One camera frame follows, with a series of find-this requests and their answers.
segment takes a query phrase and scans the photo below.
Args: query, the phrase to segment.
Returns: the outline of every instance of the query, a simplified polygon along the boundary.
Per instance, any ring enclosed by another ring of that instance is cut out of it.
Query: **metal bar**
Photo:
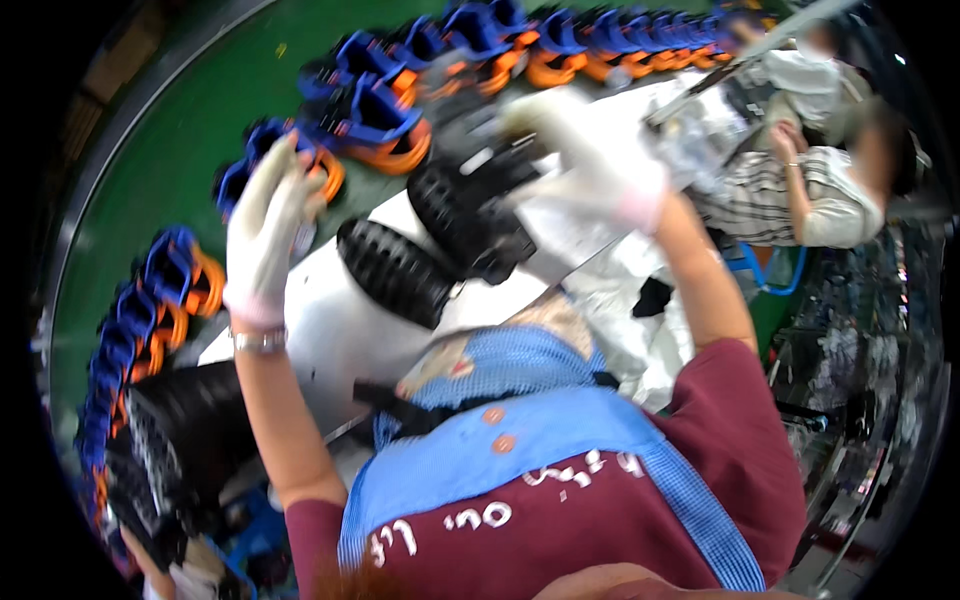
[[[806,24],[811,20],[834,16],[838,12],[854,4],[859,4],[860,2],[861,0],[820,0],[802,11],[789,16],[777,25],[777,27],[770,30],[764,39],[748,46],[741,56],[731,60],[728,64],[725,64],[715,71],[708,73],[700,82],[683,92],[677,98],[674,98],[663,106],[663,108],[654,111],[653,114],[646,118],[647,125],[651,128],[662,125],[667,119],[680,112],[688,103],[706,90],[724,81],[741,68],[755,62],[761,55],[780,48],[787,39],[803,31]]]

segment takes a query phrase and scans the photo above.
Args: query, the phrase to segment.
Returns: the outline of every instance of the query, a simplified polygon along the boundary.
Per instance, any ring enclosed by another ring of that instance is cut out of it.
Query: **hand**
[[[504,107],[502,132],[511,137],[535,132],[539,144],[560,153],[564,167],[556,177],[514,190],[507,201],[551,197],[575,211],[652,235],[670,192],[667,170],[641,145],[638,124],[609,118],[589,104],[582,93],[555,87]]]
[[[262,329],[283,326],[290,248],[305,199],[326,181],[319,168],[304,174],[309,156],[297,156],[297,135],[280,138],[260,160],[227,227],[224,305],[234,320]]]
[[[784,125],[783,121],[778,122],[770,130],[770,144],[773,146],[774,154],[777,155],[784,164],[788,162],[797,162],[797,145],[790,134],[792,125]]]
[[[803,154],[810,149],[810,144],[806,141],[804,135],[797,129],[797,126],[791,121],[786,119],[781,119],[777,122],[777,125],[780,125],[783,128],[783,131],[790,136],[790,139],[793,140],[794,146],[797,148],[797,152]]]

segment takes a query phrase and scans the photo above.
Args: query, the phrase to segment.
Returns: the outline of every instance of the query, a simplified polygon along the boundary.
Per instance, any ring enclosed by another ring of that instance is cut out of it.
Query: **wristwatch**
[[[281,327],[266,333],[234,333],[229,331],[229,338],[233,340],[233,349],[237,351],[253,352],[256,354],[272,354],[280,352],[287,346],[287,329]]]

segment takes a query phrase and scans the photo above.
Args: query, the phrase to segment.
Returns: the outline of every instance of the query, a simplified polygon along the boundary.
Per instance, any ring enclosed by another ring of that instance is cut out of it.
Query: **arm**
[[[770,141],[774,148],[777,158],[783,161],[783,169],[786,177],[786,199],[787,206],[790,208],[790,222],[793,224],[793,236],[798,243],[804,242],[804,225],[810,214],[810,198],[806,194],[806,182],[804,181],[804,172],[800,170],[797,164],[797,143],[795,138],[799,135],[792,131],[793,126],[784,123],[778,123],[770,130]]]
[[[150,555],[136,539],[136,536],[129,529],[120,526],[120,538],[123,540],[127,550],[133,555],[136,565],[143,572],[143,579],[146,586],[150,586],[156,592],[156,595],[164,600],[174,600],[177,593],[177,586],[174,585],[174,578],[170,573],[163,573],[156,566]]]
[[[717,340],[734,339],[756,352],[754,322],[743,294],[686,196],[666,197],[654,239],[663,248],[684,301],[697,351]]]
[[[563,87],[513,101],[504,109],[502,127],[513,135],[535,131],[539,142],[559,151],[568,165],[556,177],[511,192],[512,202],[554,198],[654,237],[684,299],[697,349],[732,338],[756,350],[743,295],[689,199],[671,189],[666,169],[638,141],[636,131]]]
[[[236,333],[264,333],[238,319],[231,326]],[[284,510],[306,498],[345,506],[347,489],[306,407],[286,352],[237,351],[234,361],[260,458]]]
[[[324,183],[305,176],[296,133],[278,140],[253,171],[227,229],[224,304],[234,333],[261,338],[283,327],[290,248],[307,196]],[[286,352],[237,350],[234,361],[253,436],[286,510],[305,498],[343,506],[347,490],[306,407]]]
[[[806,195],[806,182],[804,173],[800,167],[788,166],[783,163],[786,169],[786,200],[790,207],[790,222],[793,224],[793,236],[798,244],[803,244],[804,224],[810,214],[810,198]]]

